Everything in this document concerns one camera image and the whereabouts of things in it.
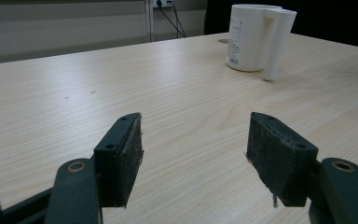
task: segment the wood grain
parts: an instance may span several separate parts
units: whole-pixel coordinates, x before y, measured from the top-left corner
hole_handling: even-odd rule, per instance
[[[310,223],[272,207],[244,157],[250,113],[282,120],[318,159],[358,164],[358,48],[291,35],[279,76],[225,64],[226,34],[0,64],[0,203],[53,184],[119,117],[143,114],[144,162],[105,223]]]

